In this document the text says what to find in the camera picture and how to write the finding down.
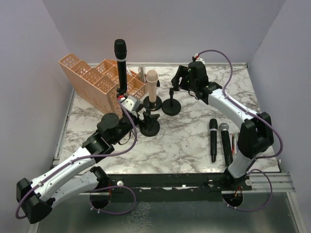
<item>white marble surface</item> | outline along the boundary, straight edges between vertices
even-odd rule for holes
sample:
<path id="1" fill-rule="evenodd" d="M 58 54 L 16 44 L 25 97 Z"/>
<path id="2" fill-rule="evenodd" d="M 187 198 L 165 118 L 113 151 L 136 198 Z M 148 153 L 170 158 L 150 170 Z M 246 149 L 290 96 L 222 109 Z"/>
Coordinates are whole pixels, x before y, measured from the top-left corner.
<path id="1" fill-rule="evenodd" d="M 161 87 L 158 95 L 162 101 L 169 98 L 171 79 L 178 67 L 146 67 L 155 69 L 159 74 Z M 228 66 L 209 66 L 207 74 L 210 81 L 224 85 L 229 77 Z M 247 107 L 259 111 L 254 90 L 245 66 L 234 66 L 234 75 L 227 92 Z M 186 91 L 175 93 L 174 98 L 182 106 L 176 116 L 167 116 L 162 110 L 160 114 L 160 132 L 155 137 L 145 137 L 138 130 L 138 142 L 127 154 L 108 157 L 98 163 L 107 173 L 187 173 L 187 172 L 223 172 L 225 162 L 221 138 L 218 133 L 218 155 L 215 163 L 209 154 L 208 123 L 216 118 L 218 124 L 229 124 L 229 132 L 238 132 L 234 123 L 217 109 L 205 105 L 188 95 Z M 96 130 L 97 123 L 103 114 L 79 96 L 74 99 L 66 138 L 61 150 L 62 162 L 77 150 L 81 144 Z M 115 152 L 130 146 L 133 138 L 126 145 L 115 146 Z M 273 154 L 269 148 L 264 155 Z M 253 167 L 263 171 L 279 171 L 276 159 L 260 159 Z"/>

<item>gray floor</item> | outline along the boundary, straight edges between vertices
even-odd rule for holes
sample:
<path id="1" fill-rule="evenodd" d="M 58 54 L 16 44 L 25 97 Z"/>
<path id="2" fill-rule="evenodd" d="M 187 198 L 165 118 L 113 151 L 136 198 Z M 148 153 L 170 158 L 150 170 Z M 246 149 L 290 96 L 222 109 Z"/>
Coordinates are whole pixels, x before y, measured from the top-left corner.
<path id="1" fill-rule="evenodd" d="M 267 194 L 245 194 L 241 207 L 254 208 Z M 113 203 L 125 210 L 129 203 Z M 242 213 L 222 202 L 145 202 L 124 216 L 90 211 L 88 195 L 60 204 L 39 224 L 39 233 L 297 233 L 286 193 L 274 193 L 264 210 Z"/>

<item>round black base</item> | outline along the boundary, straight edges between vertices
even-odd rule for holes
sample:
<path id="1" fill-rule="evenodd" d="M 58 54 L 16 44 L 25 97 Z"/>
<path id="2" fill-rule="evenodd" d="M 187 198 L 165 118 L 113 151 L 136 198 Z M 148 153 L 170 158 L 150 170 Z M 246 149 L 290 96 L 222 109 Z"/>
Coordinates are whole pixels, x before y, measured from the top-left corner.
<path id="1" fill-rule="evenodd" d="M 144 106 L 145 108 L 150 108 L 150 111 L 154 112 L 156 110 L 159 110 L 162 106 L 162 100 L 159 96 L 156 97 L 156 101 L 155 101 L 155 108 L 154 109 L 151 109 L 151 106 L 150 106 L 150 102 L 149 102 L 149 96 L 147 96 L 145 99 L 144 99 Z"/>
<path id="2" fill-rule="evenodd" d="M 164 100 L 162 103 L 162 111 L 169 116 L 177 115 L 181 110 L 181 105 L 178 100 L 173 99 L 173 106 L 170 105 L 170 99 Z"/>
<path id="3" fill-rule="evenodd" d="M 141 134 L 146 137 L 156 136 L 159 131 L 160 131 L 160 123 L 158 121 L 155 122 L 153 128 L 150 131 L 147 131 L 146 129 L 140 129 Z"/>

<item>black microphone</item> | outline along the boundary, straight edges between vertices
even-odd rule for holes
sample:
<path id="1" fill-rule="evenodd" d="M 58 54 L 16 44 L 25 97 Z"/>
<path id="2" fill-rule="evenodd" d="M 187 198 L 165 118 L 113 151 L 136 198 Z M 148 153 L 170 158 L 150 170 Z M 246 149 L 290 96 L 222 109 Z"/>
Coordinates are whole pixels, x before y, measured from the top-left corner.
<path id="1" fill-rule="evenodd" d="M 217 155 L 217 120 L 211 119 L 209 121 L 209 135 L 210 135 L 210 156 L 212 157 L 212 163 L 216 161 Z"/>
<path id="2" fill-rule="evenodd" d="M 115 41 L 115 55 L 118 64 L 119 84 L 120 88 L 117 89 L 117 97 L 124 95 L 127 91 L 127 78 L 126 78 L 126 43 L 122 39 Z"/>
<path id="3" fill-rule="evenodd" d="M 219 129 L 221 130 L 221 135 L 222 135 L 225 165 L 229 166 L 233 162 L 230 137 L 229 137 L 229 132 L 228 132 L 229 126 L 226 123 L 221 123 L 219 125 Z"/>

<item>microphone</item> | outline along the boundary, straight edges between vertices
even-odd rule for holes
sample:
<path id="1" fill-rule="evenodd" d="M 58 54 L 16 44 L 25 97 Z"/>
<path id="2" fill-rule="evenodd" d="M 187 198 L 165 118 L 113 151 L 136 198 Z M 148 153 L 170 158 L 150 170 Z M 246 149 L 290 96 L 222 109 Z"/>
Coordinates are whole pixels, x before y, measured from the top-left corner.
<path id="1" fill-rule="evenodd" d="M 117 89 L 117 97 L 124 95 L 127 91 L 127 78 L 126 78 L 126 43 L 122 39 L 115 41 L 115 56 L 117 58 L 119 84 L 120 88 Z"/>
<path id="2" fill-rule="evenodd" d="M 144 99 L 145 107 L 149 107 L 150 111 L 156 111 L 161 108 L 162 100 L 156 95 L 157 82 L 159 78 L 155 70 L 149 70 L 146 75 L 147 90 L 149 96 Z"/>
<path id="3" fill-rule="evenodd" d="M 212 163 L 216 161 L 217 155 L 217 129 L 218 129 L 217 120 L 211 119 L 209 121 L 209 135 L 210 135 L 210 156 L 212 158 Z"/>
<path id="4" fill-rule="evenodd" d="M 229 126 L 226 123 L 221 123 L 219 126 L 222 135 L 224 156 L 225 156 L 225 165 L 229 166 L 233 162 L 232 150 L 230 145 L 230 137 L 229 137 Z"/>

